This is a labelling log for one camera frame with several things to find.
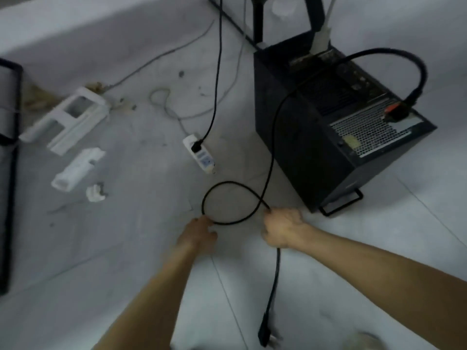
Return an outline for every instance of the white tile floor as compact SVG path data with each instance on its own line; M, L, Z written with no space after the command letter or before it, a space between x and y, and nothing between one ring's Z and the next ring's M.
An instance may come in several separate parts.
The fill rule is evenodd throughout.
M210 107L217 36L213 28L116 88L112 95L130 97L137 110L114 113L65 157L47 152L43 143L23 147L12 291L0 299L0 349L89 349L158 270L184 224L199 214L210 186L235 179L260 191L269 153L254 131L249 46L239 81L219 106L206 142L217 175L198 168L181 144L178 123L147 102L151 89L170 87L169 105L180 116ZM221 93L233 79L240 41L226 23ZM423 97L419 110L439 129L368 183L363 201L332 219L306 213L307 220L467 280L467 248L461 242L467 243L466 85L459 79ZM184 125L203 134L209 121L207 115ZM53 176L92 146L108 153L96 170L71 194L51 188ZM95 182L104 182L109 196L86 203L84 189ZM266 201L302 206L277 166ZM247 192L226 188L213 193L207 211L231 220L255 203ZM199 260L190 276L174 336L177 350L260 349L256 334L276 258L260 229L260 215L217 229L213 259ZM339 349L355 330L380 336L389 349L433 348L347 282L293 251L283 252L273 324L284 349Z

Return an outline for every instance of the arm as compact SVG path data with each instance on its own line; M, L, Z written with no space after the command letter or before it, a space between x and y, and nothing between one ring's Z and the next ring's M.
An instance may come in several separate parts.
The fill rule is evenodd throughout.
M93 350L168 350L178 309L196 256L217 240L207 217L193 219L178 238L159 274L153 277L111 325Z
M467 349L467 282L427 265L342 238L302 221L298 210L266 212L263 238L324 264L439 349Z

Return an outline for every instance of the black computer tower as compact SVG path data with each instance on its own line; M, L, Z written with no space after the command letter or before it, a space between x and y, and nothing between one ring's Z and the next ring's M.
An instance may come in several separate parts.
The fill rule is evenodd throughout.
M280 101L317 70L344 57L330 47L312 57L312 32L254 54L256 131L271 150ZM362 187L436 127L413 110L400 123L382 120L400 101L353 62L316 77L283 105L275 158L314 211Z

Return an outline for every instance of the forearm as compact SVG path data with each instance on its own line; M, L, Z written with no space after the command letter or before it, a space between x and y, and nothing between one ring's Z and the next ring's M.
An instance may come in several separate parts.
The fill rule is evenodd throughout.
M312 227L294 247L347 280L440 349L465 349L467 283L427 265Z
M169 349L196 250L180 245L114 322L94 350Z

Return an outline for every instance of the person's left hand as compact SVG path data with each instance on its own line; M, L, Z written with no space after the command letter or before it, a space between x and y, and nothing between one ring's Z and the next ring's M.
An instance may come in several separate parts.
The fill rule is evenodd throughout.
M217 233L208 231L212 225L213 222L206 215L192 219L178 238L177 245L190 245L198 254L212 252L217 241Z

